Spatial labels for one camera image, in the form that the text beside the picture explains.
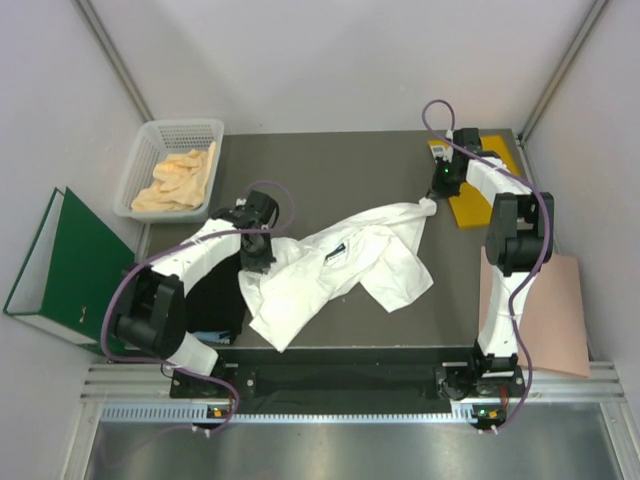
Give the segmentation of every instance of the cable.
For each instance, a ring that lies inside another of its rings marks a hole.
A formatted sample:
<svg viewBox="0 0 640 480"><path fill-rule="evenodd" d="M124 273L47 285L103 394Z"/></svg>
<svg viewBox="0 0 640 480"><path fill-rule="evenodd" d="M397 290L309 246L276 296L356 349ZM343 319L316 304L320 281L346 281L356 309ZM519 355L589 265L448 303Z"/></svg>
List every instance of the cable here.
<svg viewBox="0 0 640 480"><path fill-rule="evenodd" d="M449 111L451 112L451 130L453 130L453 127L455 126L455 113L454 113L454 110L453 110L453 107L451 106L451 104L449 102L447 102L446 100L442 100L442 99L431 100L422 109L422 123L424 123L424 126L429 131L429 133L431 133L433 136L435 136L441 142L444 142L445 144L449 145L451 148L453 148L455 150L458 150L459 152L464 153L468 157L471 157L474 160L477 160L480 163L483 163L484 165L487 165L487 166L489 166L491 168L495 168L495 165L492 164L491 162L485 160L484 158L480 157L479 155L475 154L474 152L472 152L470 150L467 150L464 147L456 145L452 141L450 141L447 138L443 137L442 135L436 133L433 130L433 128L431 128L431 126L429 125L429 122L427 121L427 111L429 110L429 108L431 106L433 106L435 104L438 104L438 103L446 106L449 109ZM515 335L516 341L518 342L518 345L520 345L520 348L522 349L522 352L524 353L524 356L527 359L527 385L526 385L526 387L524 389L522 397L520 398L520 401L518 402L516 407L513 409L513 412L511 413L511 415L509 415L507 420L502 425L500 425L500 427L498 427L498 429L496 430L496 433L498 433L498 432L501 432L505 427L507 427L507 425L509 425L513 421L513 419L518 415L518 413L522 409L522 406L524 405L524 402L526 401L527 397L529 396L529 392L531 391L531 384L533 383L533 362L531 361L531 355L529 354L529 350L527 349L526 345L522 341L522 337L520 336L520 330L518 329L518 324L517 324L516 319L515 319L515 315L516 314L515 314L515 309L513 307L513 302L514 302L515 298L518 296L518 294L522 291L522 289L527 286L527 284L540 271L540 268L542 268L542 264L544 263L544 258L547 255L547 252L549 251L549 248L551 246L551 238L550 238L550 234L549 234L549 232L551 230L551 218L549 217L549 210L547 209L547 206L544 203L544 199L542 198L542 194L541 194L540 190L538 190L538 188L533 183L529 182L528 180L526 180L524 178L520 178L517 175L514 175L513 173L509 172L508 170L505 170L505 169L502 169L502 168L499 168L499 169L496 169L496 170L498 172L502 173L504 176L506 176L508 178L511 178L513 180L516 180L517 182L520 182L525 187L528 187L528 188L531 189L531 193L533 194L533 196L538 201L538 205L540 205L540 211L542 213L542 218L543 218L543 221L544 221L544 236L543 236L543 240L542 240L542 249L540 251L540 255L538 256L538 259L536 260L536 263L534 264L533 268L531 269L531 272L529 272L529 275L527 275L527 277L522 281L522 283L520 285L518 285L515 288L515 290L513 292L511 292L511 295L509 296L509 314L511 316L511 326L513 327L513 334Z"/></svg>
<svg viewBox="0 0 640 480"><path fill-rule="evenodd" d="M238 391L234 388L234 386L231 385L230 383L220 379L220 378L215 378L215 377L210 377L210 376L206 376L206 375L200 375L200 374L197 374L195 372L190 372L189 370L185 370L185 369L179 368L179 367L177 367L175 365L171 365L170 362L166 362L164 360L160 360L160 359L156 359L156 358L150 358L150 357L135 357L135 356L126 356L126 355L115 355L109 349L109 341L108 341L109 340L109 325L111 323L111 318L113 317L113 313L115 312L115 308L116 308L116 305L118 303L118 300L120 299L120 296L122 295L122 292L127 287L129 282L133 278L135 278L135 276L140 271L142 271L142 269L144 269L147 265L152 264L156 260L159 260L160 258L165 257L167 255L171 255L172 253L176 253L176 252L180 252L182 250L186 250L187 248L190 248L190 247L192 247L192 246L194 246L196 244L199 244L199 243L201 243L203 241L211 240L213 238L223 237L225 235L277 233L277 232L280 232L280 231L283 231L283 230L286 230L287 228L289 228L289 226L291 226L291 224L293 223L293 219L295 218L296 206L295 206L295 202L293 200L293 197L291 196L291 193L289 193L289 190L287 190L286 187L284 187L283 185L280 185L279 183L268 181L268 180L262 180L262 181L254 182L249 187L247 187L247 189L245 189L245 192L243 193L243 198L246 198L246 196L249 193L249 191L251 191L253 188L258 187L258 186L262 186L262 185L269 185L269 186L276 187L288 197L289 203L291 205L291 215L289 216L289 218L287 219L287 221L284 224L280 225L279 227L269 228L269 229L261 229L261 228L257 228L257 229L240 229L240 230L235 230L234 229L234 230L223 230L221 232L214 232L214 233L210 233L210 234L207 234L207 235L203 235L202 237L199 237L196 240L192 240L190 242L185 242L185 243L182 243L180 245L176 245L175 247L169 248L169 249L167 249L167 250L165 250L163 252L157 253L155 255L152 255L151 257L146 258L145 260L143 260L139 264L135 265L131 269L131 271L129 273L127 273L127 275L125 275L125 277L122 279L122 281L118 285L118 288L116 288L116 291L114 292L113 296L111 297L109 305L107 306L107 310L106 310L106 312L104 314L104 320L102 321L102 329L100 331L100 347L102 348L102 351L107 356L107 358L109 358L110 360L113 360L115 362L159 363L161 365L161 368L162 368L162 365L170 365L171 367L174 367L175 371L178 371L178 372L180 372L180 373L182 373L184 375L189 375L191 377L198 378L200 380L204 380L204 381L207 381L207 382L215 383L217 385L220 385L220 386L226 388L231 393L231 395L234 398L234 402L233 402L233 404L231 406L231 411L229 412L229 414L226 417L224 417L223 422L220 425L218 425L218 427L215 430L213 430L212 433L218 433L221 430L224 430L229 425L229 422L231 421L233 416L238 411L238 408L240 407L240 394L238 394ZM140 450L141 448L143 448L144 446L146 446L148 443L150 443L151 441L155 440L156 438L164 435L165 433L169 433L169 432L172 432L174 430L179 430L179 429L184 429L184 428L192 428L192 427L191 426L185 426L185 425L179 425L179 426L175 426L174 425L174 426L168 427L166 429L163 429L160 432L157 432L150 439L146 440L141 445L137 446L132 452L127 454L123 459L120 459L118 462L112 463L111 465L114 465L114 467L112 467L112 468L115 468L115 467L121 465L122 463L124 463L126 460L131 458L131 456L133 456L138 450Z"/></svg>

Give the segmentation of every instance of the dark gray table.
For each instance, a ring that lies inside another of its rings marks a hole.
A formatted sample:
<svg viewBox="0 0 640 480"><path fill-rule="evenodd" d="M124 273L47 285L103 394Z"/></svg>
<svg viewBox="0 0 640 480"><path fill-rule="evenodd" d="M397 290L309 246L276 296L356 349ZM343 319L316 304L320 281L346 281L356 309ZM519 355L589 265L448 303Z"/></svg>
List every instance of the dark gray table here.
<svg viewBox="0 0 640 480"><path fill-rule="evenodd" d="M510 130L505 138L524 171ZM425 132L236 135L224 138L212 210L235 204L256 180L274 180L291 191L296 219L286 236L303 238L350 215L396 202L417 201L427 192L434 170ZM289 206L277 190L281 219ZM485 228L460 230L448 202L427 219L419 257L435 284L412 305L388 314L356 286L327 304L300 332L294 347L454 346L473 343L478 330L480 247ZM176 245L197 224L154 225L149 253ZM242 347L269 346L248 327L236 341Z"/></svg>

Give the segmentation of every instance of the cardboard sheet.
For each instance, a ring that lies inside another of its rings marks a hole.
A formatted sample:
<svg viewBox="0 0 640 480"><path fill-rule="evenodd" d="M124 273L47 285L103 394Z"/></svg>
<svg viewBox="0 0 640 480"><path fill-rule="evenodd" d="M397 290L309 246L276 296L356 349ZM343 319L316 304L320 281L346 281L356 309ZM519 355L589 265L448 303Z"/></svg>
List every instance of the cardboard sheet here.
<svg viewBox="0 0 640 480"><path fill-rule="evenodd" d="M491 265L483 248L478 331L486 319L492 281ZM591 375L576 258L554 254L542 267L529 291L520 333L534 369L578 377ZM518 359L525 368L527 362L521 351Z"/></svg>

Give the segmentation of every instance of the white fabric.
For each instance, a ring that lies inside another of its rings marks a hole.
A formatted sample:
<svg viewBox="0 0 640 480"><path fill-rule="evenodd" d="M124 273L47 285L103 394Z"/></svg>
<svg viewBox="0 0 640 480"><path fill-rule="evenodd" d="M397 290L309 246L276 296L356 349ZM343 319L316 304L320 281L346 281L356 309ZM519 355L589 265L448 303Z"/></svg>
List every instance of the white fabric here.
<svg viewBox="0 0 640 480"><path fill-rule="evenodd" d="M274 238L266 275L241 272L251 328L284 351L329 300L358 282L387 312L411 304L433 279L416 256L433 200L374 208L298 241Z"/></svg>

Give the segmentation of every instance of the metal profile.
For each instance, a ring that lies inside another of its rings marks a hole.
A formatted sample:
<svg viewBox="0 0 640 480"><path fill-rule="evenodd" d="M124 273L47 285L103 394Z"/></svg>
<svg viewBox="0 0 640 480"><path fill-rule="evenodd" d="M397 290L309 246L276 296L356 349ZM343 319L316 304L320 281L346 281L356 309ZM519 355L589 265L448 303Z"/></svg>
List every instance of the metal profile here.
<svg viewBox="0 0 640 480"><path fill-rule="evenodd" d="M140 119L143 122L150 122L153 120L153 115L151 114L147 103L144 101L140 90L131 77L127 66L111 40L109 33L105 29L102 20L100 20L91 0L71 0L71 2L76 7L78 14L89 28L89 31L98 43L100 50L102 50L102 53L109 62L109 65L111 65L113 72L118 78L123 90L129 97L129 100L131 100L133 107L138 112Z"/></svg>
<svg viewBox="0 0 640 480"><path fill-rule="evenodd" d="M600 408L622 476L639 479L640 439L629 405L607 403Z"/></svg>
<svg viewBox="0 0 640 480"><path fill-rule="evenodd" d="M471 405L453 405L451 413L391 414L391 415L286 415L236 414L231 423L237 424L407 424L407 423L474 423ZM107 423L220 423L210 418L209 405L176 405L175 403L114 403L105 406L101 422Z"/></svg>
<svg viewBox="0 0 640 480"><path fill-rule="evenodd" d="M74 435L60 475L61 480L85 478L101 414L102 405L100 403L80 405Z"/></svg>
<svg viewBox="0 0 640 480"><path fill-rule="evenodd" d="M580 24L578 31L573 37L573 40L571 40L569 47L560 60L560 63L556 67L553 75L549 79L549 82L542 91L542 94L538 98L538 101L533 107L532 112L529 114L529 117L527 118L527 121L525 122L522 129L522 133L518 135L518 138L524 144L526 144L529 138L531 138L531 134L533 133L536 125L540 121L540 118L549 106L549 102L551 102L551 99L555 96L558 88L562 84L563 80L567 76L567 73L578 57L578 54L584 48L584 45L591 36L593 28L598 23L598 20L602 18L602 15L605 11L606 6L609 4L609 1L610 0L595 0L591 4L587 15Z"/></svg>
<svg viewBox="0 0 640 480"><path fill-rule="evenodd" d="M95 364L89 369L81 402L109 403L203 403L216 399L173 400L169 398L171 381L160 373L158 365ZM492 403L497 399L468 399L461 403ZM219 399L220 405L226 398ZM534 372L534 383L527 402L600 403L624 402L624 391L611 362L591 362L591 378L567 377L549 372Z"/></svg>

